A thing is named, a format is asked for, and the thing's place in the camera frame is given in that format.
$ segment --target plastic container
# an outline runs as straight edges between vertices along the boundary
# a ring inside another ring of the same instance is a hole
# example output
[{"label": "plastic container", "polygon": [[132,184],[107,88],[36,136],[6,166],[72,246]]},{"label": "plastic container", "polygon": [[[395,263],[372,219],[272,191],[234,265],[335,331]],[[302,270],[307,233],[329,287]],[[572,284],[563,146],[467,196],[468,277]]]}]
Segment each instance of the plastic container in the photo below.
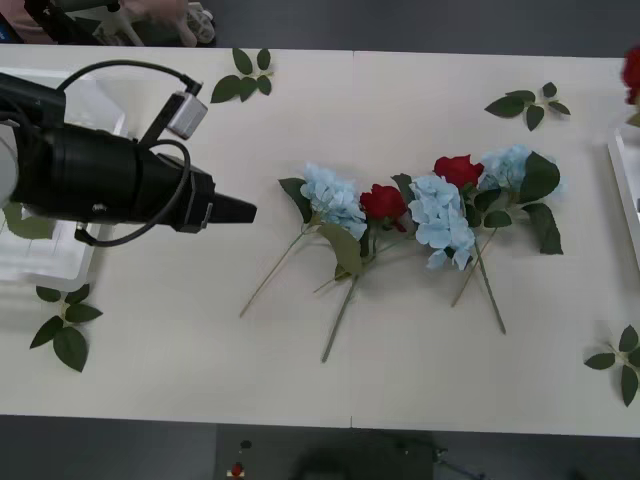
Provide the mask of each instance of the plastic container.
[{"label": "plastic container", "polygon": [[627,125],[630,116],[627,113],[611,130],[607,144],[640,268],[640,128]]},{"label": "plastic container", "polygon": [[[30,69],[0,69],[50,87],[57,86],[70,72]],[[65,122],[106,130],[126,136],[124,111],[87,75],[67,89]],[[15,140],[8,127],[0,126],[0,155],[15,152]],[[58,221],[51,240],[26,240],[11,233],[0,211],[0,281],[29,283],[71,292],[87,280],[93,247],[74,238],[75,222]],[[89,225],[91,235],[100,234],[99,225]]]}]

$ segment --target table surface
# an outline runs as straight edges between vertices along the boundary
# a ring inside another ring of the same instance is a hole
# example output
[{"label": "table surface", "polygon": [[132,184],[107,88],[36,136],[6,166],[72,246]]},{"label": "table surface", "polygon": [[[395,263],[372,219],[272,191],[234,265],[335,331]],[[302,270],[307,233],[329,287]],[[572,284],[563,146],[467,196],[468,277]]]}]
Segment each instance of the table surface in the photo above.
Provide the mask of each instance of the table surface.
[{"label": "table surface", "polygon": [[[235,71],[228,50],[5,46],[7,67],[74,70],[111,58],[161,63],[203,80]],[[83,327],[83,374],[52,348],[29,351],[53,310],[30,287],[0,287],[0,413],[363,428],[635,436],[640,416],[619,377],[583,365],[599,342],[640,326],[640,274],[605,137],[624,113],[617,59],[273,51],[270,97],[211,105],[187,142],[220,192],[258,205],[253,225],[198,235],[164,227],[96,254]],[[141,135],[177,82],[131,68],[99,72]],[[570,120],[534,132],[484,107],[504,92],[553,81]],[[362,281],[331,357],[320,363],[347,285],[312,291],[335,260],[310,238],[242,319],[238,312],[296,236],[277,179],[306,162],[361,189],[428,173],[441,156],[524,143],[554,157],[569,190],[553,210],[564,256],[537,253],[526,230],[486,253],[508,329],[497,329],[480,281],[449,304],[462,276],[428,273],[408,247]],[[118,227],[117,234],[129,227]]]}]

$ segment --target gray floor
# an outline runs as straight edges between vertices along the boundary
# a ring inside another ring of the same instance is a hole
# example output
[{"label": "gray floor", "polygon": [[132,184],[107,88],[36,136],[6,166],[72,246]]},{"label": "gray floor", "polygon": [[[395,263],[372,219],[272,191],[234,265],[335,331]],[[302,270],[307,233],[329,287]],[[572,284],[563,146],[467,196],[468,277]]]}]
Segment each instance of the gray floor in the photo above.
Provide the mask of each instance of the gray floor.
[{"label": "gray floor", "polygon": [[201,0],[220,47],[620,57],[638,0]]},{"label": "gray floor", "polygon": [[[220,47],[619,57],[640,43],[639,0],[201,1],[215,15]],[[247,434],[234,428],[221,427],[218,435],[215,425],[0,416],[0,475],[212,480],[216,452],[224,457],[219,474],[240,432]],[[465,433],[434,439],[449,448],[446,460],[494,480],[567,480],[575,467],[589,480],[640,479],[638,440]],[[282,453],[281,460],[291,456]],[[249,480],[269,480],[254,468]],[[436,468],[434,478],[463,477]]]}]

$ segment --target red flower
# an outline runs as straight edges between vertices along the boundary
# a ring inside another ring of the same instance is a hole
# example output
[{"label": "red flower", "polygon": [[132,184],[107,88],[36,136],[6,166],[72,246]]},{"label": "red flower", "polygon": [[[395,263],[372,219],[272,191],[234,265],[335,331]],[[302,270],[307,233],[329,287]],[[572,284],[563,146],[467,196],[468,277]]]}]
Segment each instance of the red flower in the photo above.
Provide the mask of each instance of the red flower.
[{"label": "red flower", "polygon": [[360,203],[367,215],[375,220],[390,218],[395,222],[407,211],[400,190],[395,187],[376,184],[371,188],[371,193],[360,195]]},{"label": "red flower", "polygon": [[471,165],[471,155],[453,158],[442,157],[436,162],[433,171],[458,188],[464,187],[467,183],[471,183],[475,187],[478,185],[478,178],[484,171],[484,165],[481,163]]},{"label": "red flower", "polygon": [[635,103],[640,93],[640,47],[633,48],[627,53],[622,80],[630,88],[627,103]]}]

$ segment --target green leaf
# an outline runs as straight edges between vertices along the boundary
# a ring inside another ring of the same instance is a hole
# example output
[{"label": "green leaf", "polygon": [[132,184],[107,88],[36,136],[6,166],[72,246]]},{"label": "green leaf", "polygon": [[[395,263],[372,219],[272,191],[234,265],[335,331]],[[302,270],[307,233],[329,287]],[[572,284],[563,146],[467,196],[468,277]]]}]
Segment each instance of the green leaf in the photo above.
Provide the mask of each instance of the green leaf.
[{"label": "green leaf", "polygon": [[266,48],[258,52],[258,67],[260,70],[266,70],[271,64],[271,53]]},{"label": "green leaf", "polygon": [[473,199],[473,204],[481,212],[486,212],[487,209],[491,206],[491,204],[495,202],[498,198],[500,198],[501,193],[502,193],[502,190],[500,190],[499,188],[496,188],[494,190],[487,190],[486,192],[479,193],[478,195],[476,195],[476,198]]},{"label": "green leaf", "polygon": [[525,164],[518,203],[540,200],[553,192],[560,183],[560,170],[546,158],[531,152]]},{"label": "green leaf", "polygon": [[240,93],[240,77],[229,75],[220,80],[211,95],[211,103],[227,102]]},{"label": "green leaf", "polygon": [[480,215],[480,212],[478,212],[473,205],[466,204],[465,211],[467,214],[467,222],[469,222],[471,228],[479,227],[482,224],[482,215]]},{"label": "green leaf", "polygon": [[629,325],[622,332],[622,336],[620,337],[620,344],[618,345],[618,350],[621,352],[630,352],[634,350],[638,346],[638,332],[636,329]]},{"label": "green leaf", "polygon": [[40,345],[44,345],[50,340],[53,340],[53,337],[56,336],[62,327],[64,326],[64,322],[59,316],[51,317],[49,320],[45,322],[44,325],[40,327],[36,336],[33,337],[33,341],[31,342],[31,346],[29,348],[36,348]]},{"label": "green leaf", "polygon": [[558,93],[558,89],[552,82],[549,82],[545,84],[544,87],[542,87],[542,93],[545,97],[551,98],[556,96],[556,93]]},{"label": "green leaf", "polygon": [[243,102],[246,101],[251,95],[253,95],[256,88],[258,88],[258,82],[255,78],[244,77],[240,80],[240,100]]},{"label": "green leaf", "polygon": [[520,97],[506,96],[496,100],[485,110],[496,117],[513,118],[524,110],[524,100]]},{"label": "green leaf", "polygon": [[253,73],[253,64],[249,55],[244,53],[239,48],[233,49],[233,62],[236,64],[238,71],[244,75],[251,75]]},{"label": "green leaf", "polygon": [[36,287],[36,294],[40,300],[55,303],[62,298],[62,293],[52,288]]},{"label": "green leaf", "polygon": [[258,90],[260,90],[260,92],[264,95],[271,93],[271,80],[269,80],[269,77],[260,75],[256,81],[258,82]]},{"label": "green leaf", "polygon": [[75,303],[80,303],[87,299],[87,297],[89,296],[90,290],[91,290],[91,286],[87,283],[86,285],[83,285],[82,287],[80,287],[79,290],[76,290],[75,292],[67,293],[67,296],[64,299],[64,301],[70,305],[73,305]]},{"label": "green leaf", "polygon": [[606,370],[612,367],[614,363],[616,363],[616,356],[613,353],[598,353],[584,362],[587,367],[594,370]]},{"label": "green leaf", "polygon": [[56,227],[54,220],[41,217],[29,217],[22,219],[22,205],[10,203],[2,209],[7,228],[15,236],[26,240],[50,240],[53,238],[53,230]]},{"label": "green leaf", "polygon": [[346,280],[350,276],[351,274],[348,273],[342,265],[340,265],[339,263],[336,265],[336,269],[333,272],[333,278],[336,278],[336,282],[341,282],[343,280]]},{"label": "green leaf", "polygon": [[367,229],[360,238],[360,257],[366,258],[369,256],[369,233],[371,232],[371,225],[367,224]]},{"label": "green leaf", "polygon": [[540,253],[562,255],[560,232],[551,209],[544,203],[532,203],[525,205],[522,209],[529,214],[531,225],[540,244]]},{"label": "green leaf", "polygon": [[413,181],[411,180],[411,177],[406,173],[401,173],[400,175],[394,175],[391,177],[391,180],[396,182],[398,190],[400,190],[400,195],[402,195],[402,198],[404,199],[404,203],[409,206],[409,204],[416,199],[413,190],[409,187]]},{"label": "green leaf", "polygon": [[529,90],[516,90],[515,92],[509,92],[506,94],[508,97],[520,97],[525,102],[535,102],[536,94]]},{"label": "green leaf", "polygon": [[76,305],[70,305],[69,308],[67,308],[64,318],[67,322],[83,323],[95,320],[100,315],[102,315],[102,312],[97,308],[84,303],[78,303]]},{"label": "green leaf", "polygon": [[549,106],[553,108],[556,112],[560,112],[564,115],[571,115],[571,112],[567,107],[565,107],[562,103],[554,100],[553,102],[549,102]]},{"label": "green leaf", "polygon": [[484,217],[484,226],[487,228],[502,228],[511,225],[511,217],[503,210],[490,212]]},{"label": "green leaf", "polygon": [[535,128],[540,125],[540,122],[544,118],[544,108],[537,105],[531,105],[527,108],[527,128],[530,132],[533,132]]},{"label": "green leaf", "polygon": [[622,399],[628,407],[633,402],[638,391],[638,375],[633,368],[625,365],[622,367]]},{"label": "green leaf", "polygon": [[317,232],[329,240],[336,254],[338,263],[342,265],[347,272],[352,275],[362,273],[360,243],[348,230],[335,223],[326,223],[318,228]]},{"label": "green leaf", "polygon": [[300,210],[300,215],[302,215],[302,220],[304,223],[309,223],[311,221],[311,217],[313,216],[313,210],[311,209],[311,200],[306,198],[300,193],[300,188],[304,185],[305,182],[301,178],[282,178],[278,180],[280,182],[280,186],[282,189],[291,197],[296,203],[298,210]]},{"label": "green leaf", "polygon": [[67,367],[82,372],[87,363],[87,342],[82,334],[73,327],[66,327],[53,338],[53,350]]},{"label": "green leaf", "polygon": [[629,354],[629,363],[634,367],[640,368],[640,348],[636,348]]},{"label": "green leaf", "polygon": [[640,128],[640,113],[636,113],[631,118],[629,118],[629,120],[627,120],[627,124],[631,125],[632,127]]}]

